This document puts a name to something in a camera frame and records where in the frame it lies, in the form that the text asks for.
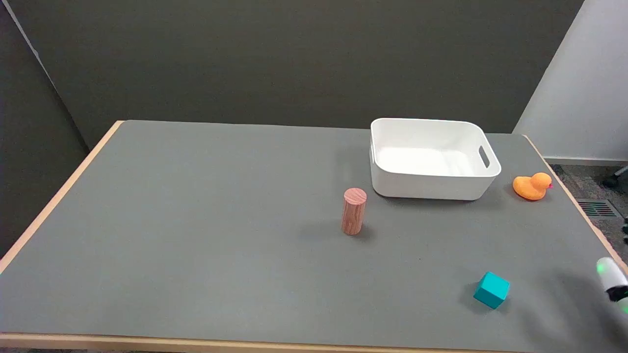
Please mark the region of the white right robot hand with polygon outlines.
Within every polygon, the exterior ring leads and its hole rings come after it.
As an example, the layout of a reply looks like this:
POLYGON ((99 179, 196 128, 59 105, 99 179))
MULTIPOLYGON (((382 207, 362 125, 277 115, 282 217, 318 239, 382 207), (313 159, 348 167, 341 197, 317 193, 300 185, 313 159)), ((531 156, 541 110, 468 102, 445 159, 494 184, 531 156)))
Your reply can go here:
POLYGON ((628 280, 618 264, 611 257, 603 257, 596 263, 596 271, 601 286, 608 299, 628 313, 628 280))

